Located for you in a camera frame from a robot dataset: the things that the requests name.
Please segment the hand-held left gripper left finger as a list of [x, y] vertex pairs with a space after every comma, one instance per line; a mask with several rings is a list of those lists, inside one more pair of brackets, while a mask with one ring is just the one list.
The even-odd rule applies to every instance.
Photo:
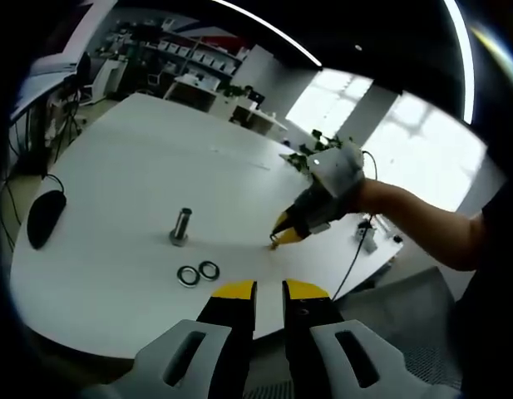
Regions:
[[182, 320], [143, 347], [132, 369], [87, 398], [241, 398], [255, 330], [257, 283], [228, 283], [196, 320]]

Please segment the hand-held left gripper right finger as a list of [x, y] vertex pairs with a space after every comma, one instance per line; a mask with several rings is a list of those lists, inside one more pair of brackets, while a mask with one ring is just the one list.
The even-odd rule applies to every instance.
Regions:
[[346, 321], [328, 293], [282, 282], [285, 352], [297, 398], [458, 398], [409, 372], [403, 354], [358, 320]]

